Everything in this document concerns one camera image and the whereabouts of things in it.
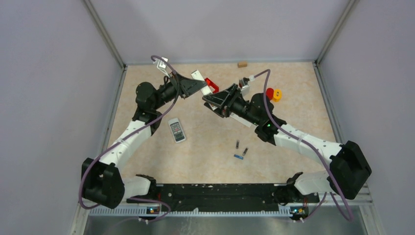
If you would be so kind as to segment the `white remote battery cover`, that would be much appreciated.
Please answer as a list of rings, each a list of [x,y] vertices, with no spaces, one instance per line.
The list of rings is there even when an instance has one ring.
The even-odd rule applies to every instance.
[[[236,115],[235,113],[231,113],[230,117],[235,119],[236,121],[242,123],[243,125],[245,125],[247,127],[251,127],[251,125],[252,125],[249,121],[241,118],[240,116]]]

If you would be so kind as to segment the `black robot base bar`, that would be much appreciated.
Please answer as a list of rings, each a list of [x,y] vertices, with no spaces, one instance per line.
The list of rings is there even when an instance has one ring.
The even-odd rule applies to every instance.
[[[285,184],[156,184],[144,199],[169,205],[173,212],[276,212],[289,204],[317,203]]]

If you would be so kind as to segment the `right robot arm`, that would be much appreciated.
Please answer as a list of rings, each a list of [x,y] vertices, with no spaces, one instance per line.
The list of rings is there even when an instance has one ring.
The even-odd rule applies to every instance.
[[[222,118],[232,114],[256,126],[255,133],[263,141],[285,147],[320,163],[325,170],[297,173],[287,181],[287,196],[294,202],[317,192],[331,192],[353,200],[372,173],[360,146],[353,142],[330,142],[316,138],[273,115],[273,104],[263,93],[250,101],[244,99],[238,85],[203,96],[205,106]]]

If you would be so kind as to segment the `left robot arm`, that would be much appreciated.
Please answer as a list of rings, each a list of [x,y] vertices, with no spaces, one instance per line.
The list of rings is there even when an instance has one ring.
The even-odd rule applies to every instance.
[[[151,185],[146,176],[122,179],[120,171],[126,166],[138,148],[156,132],[164,113],[158,108],[178,98],[186,99],[207,87],[205,80],[186,78],[178,73],[164,77],[164,83],[156,89],[149,82],[142,82],[136,88],[137,109],[126,130],[116,141],[100,155],[87,158],[82,163],[81,183],[78,202],[88,209],[84,199],[110,209],[116,208],[121,201],[139,196],[144,202],[152,202],[157,196],[157,189]]]

